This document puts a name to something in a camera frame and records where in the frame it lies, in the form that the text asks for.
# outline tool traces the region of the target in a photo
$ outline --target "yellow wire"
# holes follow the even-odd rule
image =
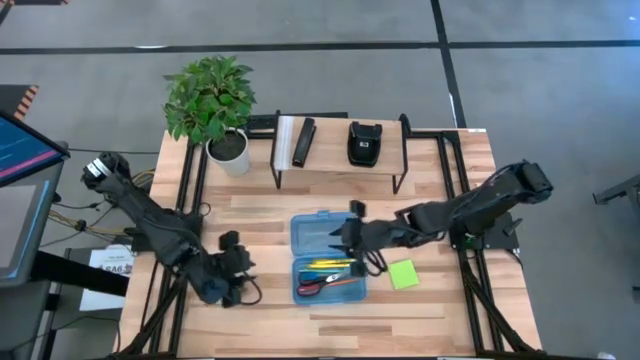
[[[155,174],[155,170],[145,170],[139,174],[137,174],[136,176],[133,177],[132,181],[134,184],[136,184],[136,186],[142,186],[145,185],[146,183],[148,183],[149,181],[153,180],[153,175]],[[136,183],[138,180],[140,180],[143,176],[145,175],[150,175],[150,177],[148,179],[144,179],[139,183]],[[60,214],[59,212],[55,211],[55,210],[49,210],[49,216],[51,216],[52,218],[59,220],[71,227],[76,227],[78,225],[78,220],[74,220],[71,218],[68,218],[62,214]],[[113,229],[104,229],[104,228],[100,228],[100,227],[93,227],[93,226],[87,226],[87,229],[98,233],[98,234],[103,234],[103,235],[126,235],[124,233],[124,229],[119,229],[119,230],[113,230]]]
[[[60,220],[68,224],[71,227],[76,227],[78,225],[78,220],[70,219],[55,210],[49,210],[49,215],[57,220]],[[113,229],[104,229],[104,228],[93,227],[93,226],[87,226],[87,229],[103,235],[126,235],[124,233],[124,229],[113,230]]]

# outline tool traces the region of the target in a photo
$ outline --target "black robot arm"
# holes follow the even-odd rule
[[[379,250],[388,247],[413,248],[442,240],[450,231],[481,236],[495,220],[516,204],[535,204],[549,198],[553,186],[538,164],[523,160],[493,173],[478,188],[449,201],[432,201],[395,212],[394,220],[365,222],[365,204],[352,201],[356,217],[332,235],[342,237],[342,245],[332,246],[358,260],[352,265],[356,276],[377,276],[386,271]],[[377,268],[367,269],[365,259]]]
[[[200,243],[200,214],[163,209],[131,180],[127,161],[117,153],[102,153],[83,169],[82,181],[120,207],[148,239],[158,261],[176,275],[184,274],[203,302],[222,300],[224,307],[241,303],[246,274],[254,264],[235,231],[220,237],[222,253],[210,255]]]

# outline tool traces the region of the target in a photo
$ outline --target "sticky note pad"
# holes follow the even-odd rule
[[[416,268],[413,267],[413,261],[411,261],[411,259],[398,261],[389,265],[389,274],[391,275],[393,288],[396,290],[415,286],[420,283],[418,273],[416,273]]]

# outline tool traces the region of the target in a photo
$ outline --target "gray floor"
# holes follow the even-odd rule
[[[640,5],[632,0],[440,2],[449,41],[640,39]],[[16,7],[0,31],[0,48],[320,41],[437,41],[437,34],[430,2],[418,0],[83,0]],[[52,138],[153,151],[165,126],[162,76],[204,55],[3,56],[0,83],[40,86],[27,121]],[[257,113],[349,111],[385,119],[405,112],[416,127],[453,126],[439,50],[237,56],[256,70]],[[591,193],[639,172],[640,48],[452,50],[452,57],[467,124],[488,129],[496,162],[539,162],[556,186],[547,203],[514,211],[525,219],[518,233],[544,348],[638,358],[640,304],[630,290],[640,284],[640,224],[626,200],[599,207]],[[73,155],[59,192],[67,203],[86,204],[98,197],[78,179],[93,155]],[[156,160],[128,158],[135,170]],[[111,215],[104,226],[126,223]],[[67,233],[52,224],[43,242]],[[96,245],[78,237],[51,250]],[[63,332],[56,357],[104,354],[109,327]]]

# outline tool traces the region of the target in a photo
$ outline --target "computer screen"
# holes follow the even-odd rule
[[[0,112],[0,186],[59,163],[69,153],[20,120]]]

